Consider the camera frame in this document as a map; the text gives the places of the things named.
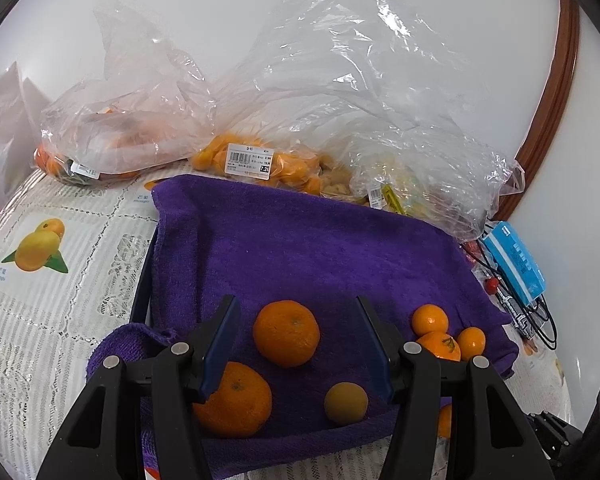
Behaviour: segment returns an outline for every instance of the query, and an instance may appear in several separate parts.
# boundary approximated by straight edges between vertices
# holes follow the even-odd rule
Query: plastic bag
[[[35,139],[18,67],[13,63],[0,75],[0,209],[31,173]]]
[[[367,183],[391,183],[408,214],[465,240],[519,170],[451,118],[483,91],[397,0],[283,0],[219,84],[216,132],[305,146],[323,196],[364,202]]]
[[[194,61],[119,2],[107,0],[94,13],[105,79],[78,83],[42,112],[41,151],[68,170],[49,173],[71,183],[69,177],[133,174],[202,148],[214,99]]]

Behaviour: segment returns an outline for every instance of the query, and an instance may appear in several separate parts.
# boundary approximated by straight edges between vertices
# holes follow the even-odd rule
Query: white label
[[[386,200],[382,196],[381,184],[373,181],[371,184],[366,186],[366,192],[369,195],[369,205],[373,209],[382,209],[386,206]]]
[[[273,150],[243,144],[229,144],[224,172],[269,180],[272,160]]]
[[[75,161],[71,163],[71,171],[72,173],[77,173],[78,175],[86,176],[94,180],[98,180],[100,178],[100,173],[98,173],[97,171],[93,171],[90,168],[87,168],[86,166],[78,164]]]

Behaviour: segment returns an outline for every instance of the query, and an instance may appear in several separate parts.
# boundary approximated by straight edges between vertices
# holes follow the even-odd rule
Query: silver screw
[[[420,346],[420,343],[416,343],[415,341],[407,341],[403,348],[407,354],[419,354],[422,352],[422,346]]]
[[[489,360],[484,355],[474,357],[474,365],[478,368],[489,368]]]
[[[105,368],[115,368],[120,364],[120,358],[117,355],[110,355],[104,358],[102,364],[104,364]]]
[[[186,354],[189,351],[189,345],[183,342],[171,346],[171,353],[175,355]]]

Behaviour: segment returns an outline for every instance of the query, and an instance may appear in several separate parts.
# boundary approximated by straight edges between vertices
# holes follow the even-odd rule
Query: printed leaf
[[[3,261],[1,261],[2,264],[8,264],[9,262],[14,262],[16,261],[16,251],[13,251],[13,253],[11,253],[9,256],[7,256]]]
[[[62,259],[60,251],[56,251],[56,254],[53,254],[51,258],[46,261],[45,267],[56,270],[57,272],[62,272],[63,274],[69,273],[69,269],[67,269],[66,263]]]

